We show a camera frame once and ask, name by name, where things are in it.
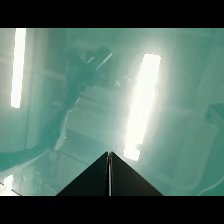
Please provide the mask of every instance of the green reflective surface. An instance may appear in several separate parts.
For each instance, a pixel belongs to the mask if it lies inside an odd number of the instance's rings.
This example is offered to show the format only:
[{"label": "green reflective surface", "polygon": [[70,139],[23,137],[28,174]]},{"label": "green reflective surface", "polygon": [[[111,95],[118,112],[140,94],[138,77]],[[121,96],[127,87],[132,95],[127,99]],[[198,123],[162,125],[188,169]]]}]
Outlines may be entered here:
[{"label": "green reflective surface", "polygon": [[[0,29],[0,182],[13,175],[21,195],[56,195],[114,151],[164,195],[224,195],[223,38],[216,28],[26,29],[14,108],[15,29]],[[161,60],[133,161],[124,149],[145,54]]]}]

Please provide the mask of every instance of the black triangular object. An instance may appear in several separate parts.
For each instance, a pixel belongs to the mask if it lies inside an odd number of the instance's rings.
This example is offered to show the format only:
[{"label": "black triangular object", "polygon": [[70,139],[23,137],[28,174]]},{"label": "black triangular object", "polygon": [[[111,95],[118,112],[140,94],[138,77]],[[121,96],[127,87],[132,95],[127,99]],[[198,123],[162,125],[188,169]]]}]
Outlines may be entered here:
[{"label": "black triangular object", "polygon": [[162,196],[115,153],[111,153],[112,196]]},{"label": "black triangular object", "polygon": [[105,196],[107,195],[108,152],[76,177],[57,196]]}]

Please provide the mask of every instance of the black pointed object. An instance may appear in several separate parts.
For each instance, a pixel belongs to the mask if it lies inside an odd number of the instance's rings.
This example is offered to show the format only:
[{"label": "black pointed object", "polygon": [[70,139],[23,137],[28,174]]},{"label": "black pointed object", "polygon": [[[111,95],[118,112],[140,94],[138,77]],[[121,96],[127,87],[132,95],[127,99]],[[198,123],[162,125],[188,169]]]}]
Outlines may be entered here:
[{"label": "black pointed object", "polygon": [[162,196],[115,153],[104,153],[57,196]]}]

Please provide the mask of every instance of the glass surface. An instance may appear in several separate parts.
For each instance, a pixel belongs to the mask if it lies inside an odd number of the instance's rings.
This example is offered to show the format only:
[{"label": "glass surface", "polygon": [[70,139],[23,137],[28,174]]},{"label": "glass surface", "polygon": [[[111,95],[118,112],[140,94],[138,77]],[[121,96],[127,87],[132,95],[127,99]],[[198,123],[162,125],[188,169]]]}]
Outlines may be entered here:
[{"label": "glass surface", "polygon": [[114,151],[164,195],[224,195],[223,39],[218,28],[1,28],[0,183],[56,195]]}]

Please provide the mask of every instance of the long rectangular light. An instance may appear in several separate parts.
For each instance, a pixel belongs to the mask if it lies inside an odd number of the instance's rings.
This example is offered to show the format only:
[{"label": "long rectangular light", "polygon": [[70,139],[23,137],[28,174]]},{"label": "long rectangular light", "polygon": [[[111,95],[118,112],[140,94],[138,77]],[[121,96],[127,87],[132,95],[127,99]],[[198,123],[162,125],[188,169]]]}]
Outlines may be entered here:
[{"label": "long rectangular light", "polygon": [[139,159],[140,155],[140,151],[136,149],[136,146],[143,142],[148,117],[152,109],[160,60],[159,55],[145,54],[137,77],[124,149],[124,156],[135,161]]},{"label": "long rectangular light", "polygon": [[22,82],[23,82],[25,42],[26,42],[26,28],[16,28],[12,90],[11,90],[11,106],[14,108],[20,108]]}]

